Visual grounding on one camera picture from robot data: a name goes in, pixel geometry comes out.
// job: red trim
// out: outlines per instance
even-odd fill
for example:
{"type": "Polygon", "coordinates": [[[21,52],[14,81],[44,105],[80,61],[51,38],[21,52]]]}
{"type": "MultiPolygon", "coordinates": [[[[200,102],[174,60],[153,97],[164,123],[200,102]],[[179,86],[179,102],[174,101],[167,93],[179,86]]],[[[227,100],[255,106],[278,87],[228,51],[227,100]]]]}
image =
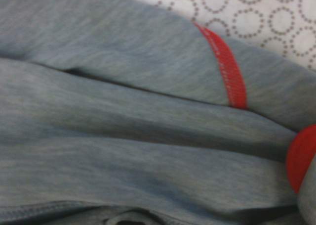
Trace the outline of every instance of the red trim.
{"type": "Polygon", "coordinates": [[[222,73],[230,106],[238,109],[247,108],[246,87],[229,46],[217,34],[194,23],[208,40],[217,58],[222,73]]]}
{"type": "Polygon", "coordinates": [[[287,152],[287,177],[297,194],[315,154],[316,125],[311,125],[296,135],[287,152]]]}

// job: red seam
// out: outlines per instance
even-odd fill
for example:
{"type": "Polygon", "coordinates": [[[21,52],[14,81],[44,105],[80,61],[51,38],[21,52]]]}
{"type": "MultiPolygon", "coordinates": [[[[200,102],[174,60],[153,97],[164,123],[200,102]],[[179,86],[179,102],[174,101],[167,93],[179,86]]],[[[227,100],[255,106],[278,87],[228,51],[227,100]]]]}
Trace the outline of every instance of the red seam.
{"type": "Polygon", "coordinates": [[[214,32],[194,23],[208,40],[217,58],[219,69],[224,79],[230,106],[238,109],[247,108],[246,87],[240,68],[229,46],[214,32]]]}

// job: heather gray cloth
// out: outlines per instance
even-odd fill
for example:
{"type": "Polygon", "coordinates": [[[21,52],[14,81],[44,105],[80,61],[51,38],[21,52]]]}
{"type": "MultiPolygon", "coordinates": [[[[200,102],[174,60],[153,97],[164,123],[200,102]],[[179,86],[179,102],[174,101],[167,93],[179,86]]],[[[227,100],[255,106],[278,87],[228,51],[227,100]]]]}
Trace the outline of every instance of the heather gray cloth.
{"type": "Polygon", "coordinates": [[[315,224],[284,165],[315,73],[224,38],[230,108],[196,26],[133,0],[0,0],[0,34],[0,223],[315,224]]]}

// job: gray fabric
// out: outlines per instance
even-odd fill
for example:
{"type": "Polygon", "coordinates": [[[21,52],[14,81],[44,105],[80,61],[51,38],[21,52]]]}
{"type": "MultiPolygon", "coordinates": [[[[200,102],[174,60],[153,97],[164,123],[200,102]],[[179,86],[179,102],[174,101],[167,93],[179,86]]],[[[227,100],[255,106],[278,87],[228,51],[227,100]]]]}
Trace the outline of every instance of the gray fabric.
{"type": "MultiPolygon", "coordinates": [[[[315,73],[224,38],[249,111],[230,108],[196,26],[133,0],[0,0],[0,33],[0,223],[297,216],[284,160],[316,123],[315,73]]],[[[298,203],[310,225],[315,175],[298,203]]]]}

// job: white patterned fabric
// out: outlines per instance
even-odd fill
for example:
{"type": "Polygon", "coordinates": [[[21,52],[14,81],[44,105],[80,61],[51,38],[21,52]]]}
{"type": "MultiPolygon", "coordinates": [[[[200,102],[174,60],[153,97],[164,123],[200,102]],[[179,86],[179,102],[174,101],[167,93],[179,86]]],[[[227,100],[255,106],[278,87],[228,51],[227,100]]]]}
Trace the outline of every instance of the white patterned fabric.
{"type": "Polygon", "coordinates": [[[316,70],[316,0],[139,0],[316,70]]]}

